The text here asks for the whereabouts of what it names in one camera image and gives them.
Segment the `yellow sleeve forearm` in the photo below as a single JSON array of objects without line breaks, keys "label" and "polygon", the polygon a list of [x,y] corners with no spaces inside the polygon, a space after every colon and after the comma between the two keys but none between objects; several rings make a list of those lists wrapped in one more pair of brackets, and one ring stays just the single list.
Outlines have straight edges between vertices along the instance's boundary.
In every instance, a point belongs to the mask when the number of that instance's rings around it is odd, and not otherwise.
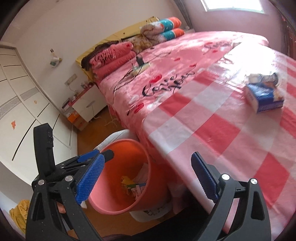
[{"label": "yellow sleeve forearm", "polygon": [[23,234],[26,234],[26,224],[29,207],[30,201],[27,199],[23,199],[17,204],[15,208],[12,208],[9,211],[10,217]]}]

